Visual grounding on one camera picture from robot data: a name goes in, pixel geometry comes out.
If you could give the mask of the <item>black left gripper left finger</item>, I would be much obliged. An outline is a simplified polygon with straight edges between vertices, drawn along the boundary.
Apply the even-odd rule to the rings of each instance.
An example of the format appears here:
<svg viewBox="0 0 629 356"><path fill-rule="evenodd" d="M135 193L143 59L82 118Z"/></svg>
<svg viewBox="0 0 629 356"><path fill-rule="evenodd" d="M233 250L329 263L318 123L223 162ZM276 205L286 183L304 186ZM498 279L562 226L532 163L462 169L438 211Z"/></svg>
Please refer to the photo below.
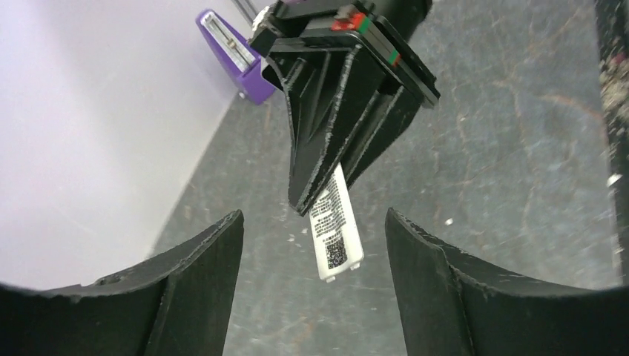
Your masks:
<svg viewBox="0 0 629 356"><path fill-rule="evenodd" d="M1 286L3 355L221 355L244 216L89 286Z"/></svg>

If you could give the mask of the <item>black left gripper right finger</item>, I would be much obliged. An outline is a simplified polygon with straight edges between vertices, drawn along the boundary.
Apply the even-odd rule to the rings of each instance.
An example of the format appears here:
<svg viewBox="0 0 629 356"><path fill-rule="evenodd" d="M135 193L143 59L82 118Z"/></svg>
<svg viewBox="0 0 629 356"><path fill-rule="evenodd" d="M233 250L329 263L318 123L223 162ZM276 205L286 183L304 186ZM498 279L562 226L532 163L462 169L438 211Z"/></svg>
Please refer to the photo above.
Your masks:
<svg viewBox="0 0 629 356"><path fill-rule="evenodd" d="M626 355L628 287L590 290L528 277L385 219L409 355Z"/></svg>

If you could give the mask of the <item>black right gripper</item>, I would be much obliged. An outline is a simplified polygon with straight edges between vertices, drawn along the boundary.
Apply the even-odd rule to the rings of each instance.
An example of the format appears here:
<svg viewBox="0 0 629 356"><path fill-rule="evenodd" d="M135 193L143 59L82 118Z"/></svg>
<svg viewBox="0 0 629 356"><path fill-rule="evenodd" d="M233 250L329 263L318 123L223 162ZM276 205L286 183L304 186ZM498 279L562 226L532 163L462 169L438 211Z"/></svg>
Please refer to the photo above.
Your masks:
<svg viewBox="0 0 629 356"><path fill-rule="evenodd" d="M286 96L288 201L300 216L337 164L351 187L421 105L438 103L435 76L408 44L431 8L431 1L276 1L260 12L248 43ZM384 72L405 89L383 94Z"/></svg>

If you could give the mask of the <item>white battery cover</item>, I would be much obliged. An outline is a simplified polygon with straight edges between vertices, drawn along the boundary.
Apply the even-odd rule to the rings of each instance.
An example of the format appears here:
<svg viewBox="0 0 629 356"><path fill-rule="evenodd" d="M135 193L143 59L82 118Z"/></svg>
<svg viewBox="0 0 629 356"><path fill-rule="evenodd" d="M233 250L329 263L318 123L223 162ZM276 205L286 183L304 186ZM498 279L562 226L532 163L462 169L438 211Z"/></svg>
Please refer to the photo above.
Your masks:
<svg viewBox="0 0 629 356"><path fill-rule="evenodd" d="M309 210L309 221L322 281L330 283L339 274L360 268L363 245L341 165Z"/></svg>

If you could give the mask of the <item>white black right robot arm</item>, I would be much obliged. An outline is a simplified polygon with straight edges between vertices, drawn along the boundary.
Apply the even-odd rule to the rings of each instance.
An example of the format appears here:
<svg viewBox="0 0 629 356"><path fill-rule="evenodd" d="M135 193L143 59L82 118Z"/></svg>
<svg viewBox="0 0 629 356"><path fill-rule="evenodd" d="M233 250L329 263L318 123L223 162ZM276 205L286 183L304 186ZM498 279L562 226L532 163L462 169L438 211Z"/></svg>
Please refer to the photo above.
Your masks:
<svg viewBox="0 0 629 356"><path fill-rule="evenodd" d="M341 168L347 185L440 98L409 46L430 1L276 1L254 27L263 78L286 98L288 201L300 215Z"/></svg>

